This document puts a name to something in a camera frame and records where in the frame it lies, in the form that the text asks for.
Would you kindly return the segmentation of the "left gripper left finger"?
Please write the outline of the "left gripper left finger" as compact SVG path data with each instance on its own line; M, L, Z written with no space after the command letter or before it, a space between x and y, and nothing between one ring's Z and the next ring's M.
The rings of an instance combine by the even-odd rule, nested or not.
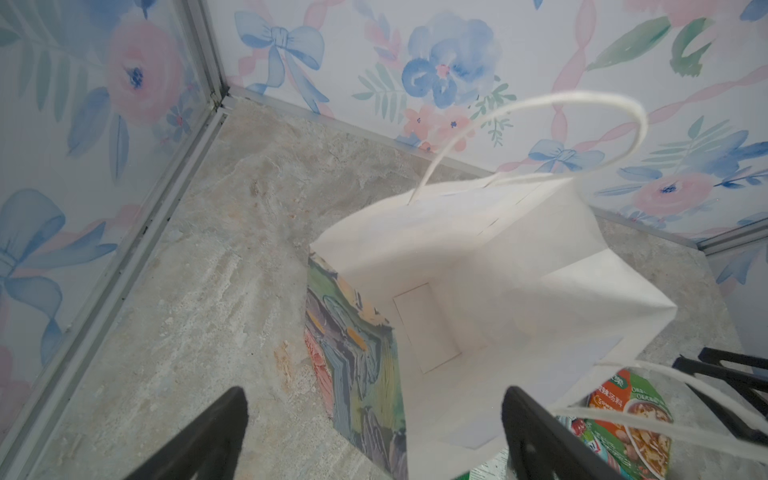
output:
M245 391L232 387L126 478L232 479L247 426Z

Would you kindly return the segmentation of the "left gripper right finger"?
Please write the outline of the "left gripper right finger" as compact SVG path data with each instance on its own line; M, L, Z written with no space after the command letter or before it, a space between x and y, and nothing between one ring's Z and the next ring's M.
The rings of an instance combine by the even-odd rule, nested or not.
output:
M506 390L501 419L518 479L622 478L520 387Z

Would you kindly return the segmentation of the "floral paper gift bag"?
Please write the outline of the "floral paper gift bag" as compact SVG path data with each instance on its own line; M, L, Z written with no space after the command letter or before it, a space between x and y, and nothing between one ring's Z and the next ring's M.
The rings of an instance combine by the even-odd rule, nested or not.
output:
M309 252L305 341L334 428L394 479L451 479L508 444L506 390L745 459L765 447L580 401L675 318L606 244L576 179L602 154L528 175L434 183L370 205Z

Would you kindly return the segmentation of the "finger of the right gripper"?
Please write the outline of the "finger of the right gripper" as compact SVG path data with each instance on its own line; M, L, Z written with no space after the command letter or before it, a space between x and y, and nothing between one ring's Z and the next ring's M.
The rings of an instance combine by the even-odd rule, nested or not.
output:
M749 367L753 374L767 378L767 360L743 353L735 353L710 347L704 347L698 354L698 359L704 363L722 366L724 362Z
M673 368L689 375L701 374L716 380L724 381L749 405L754 407L764 418L767 418L767 378L763 379L753 374L749 367L724 362L722 366L704 363L679 356L672 365ZM691 390L712 411L721 423L740 440L757 444L767 443L767 434L756 427L749 426L730 407L722 406L708 395L691 387Z

